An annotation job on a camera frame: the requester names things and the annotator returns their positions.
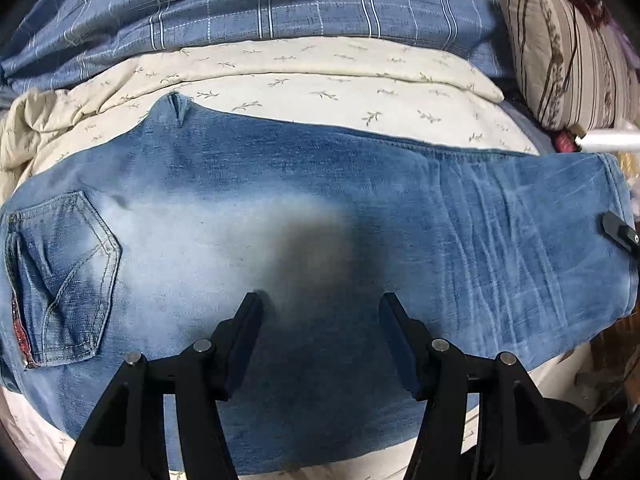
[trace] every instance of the white bedsheet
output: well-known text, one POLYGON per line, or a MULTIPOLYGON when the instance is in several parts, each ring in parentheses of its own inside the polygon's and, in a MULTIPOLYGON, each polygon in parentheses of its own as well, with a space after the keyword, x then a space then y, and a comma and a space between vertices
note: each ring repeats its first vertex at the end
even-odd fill
MULTIPOLYGON (((244 42, 146 54, 71 91, 28 91, 0 123, 0 203, 62 158, 126 133, 169 91, 225 112, 537 153, 495 105, 502 100, 500 90, 451 54, 366 38, 244 42)), ((532 372, 536 384, 558 360, 532 372)), ((23 396, 4 388, 0 393, 0 419, 20 451, 42 480, 59 479, 73 441, 42 420, 23 396)), ((477 410, 467 420, 464 449, 475 443, 477 410)), ((402 476, 414 443, 252 478, 390 479, 402 476)))

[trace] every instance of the jeans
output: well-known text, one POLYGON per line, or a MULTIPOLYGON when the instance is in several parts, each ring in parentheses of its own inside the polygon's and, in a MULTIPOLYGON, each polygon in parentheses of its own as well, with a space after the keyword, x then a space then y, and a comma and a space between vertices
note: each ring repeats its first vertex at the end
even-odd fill
POLYGON ((467 353, 533 368, 635 303, 607 210, 632 224, 610 155, 452 149, 169 94, 2 208, 2 381, 77 437, 127 351, 177 354, 255 290, 254 355, 219 405, 238 472, 383 449, 416 436, 424 405, 398 380, 380 296, 467 353))

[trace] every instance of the pillow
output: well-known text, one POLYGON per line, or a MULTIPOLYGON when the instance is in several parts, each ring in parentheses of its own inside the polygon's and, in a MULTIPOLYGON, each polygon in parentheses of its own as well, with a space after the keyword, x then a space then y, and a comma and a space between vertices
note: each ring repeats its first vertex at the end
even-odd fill
POLYGON ((610 27, 589 28, 567 0, 500 0, 520 92, 547 130, 633 121, 638 80, 610 27))

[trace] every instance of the metal rivet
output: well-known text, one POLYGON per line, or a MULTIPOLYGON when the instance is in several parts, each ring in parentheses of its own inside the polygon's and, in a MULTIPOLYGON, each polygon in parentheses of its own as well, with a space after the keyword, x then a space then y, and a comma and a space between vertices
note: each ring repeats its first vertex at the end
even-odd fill
POLYGON ((142 359, 142 354, 137 351, 127 352, 127 354, 124 356, 124 362, 126 362, 126 364, 128 364, 129 366, 133 366, 138 361, 140 361, 140 359, 142 359))
POLYGON ((206 352, 210 348, 211 348, 211 341, 209 341, 208 339, 198 339, 193 344, 193 349, 196 352, 206 352))
POLYGON ((518 362, 518 359, 511 352, 502 352, 500 354, 500 361, 502 361, 507 366, 514 365, 518 362))
POLYGON ((431 341, 431 348, 436 352, 446 352, 449 350, 449 341, 446 339, 434 339, 431 341))

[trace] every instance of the denim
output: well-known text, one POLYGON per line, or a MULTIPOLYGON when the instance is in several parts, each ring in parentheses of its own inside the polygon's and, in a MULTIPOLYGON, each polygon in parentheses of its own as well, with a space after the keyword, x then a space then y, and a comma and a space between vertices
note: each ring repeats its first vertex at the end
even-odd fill
POLYGON ((446 148, 169 94, 2 208, 0 373, 77 437, 127 351, 177 354, 255 290, 254 355, 219 403, 239 473, 359 456, 416 436, 424 411, 386 348, 383 292, 463 351, 533 368, 635 303, 607 210, 631 224, 610 155, 446 148))

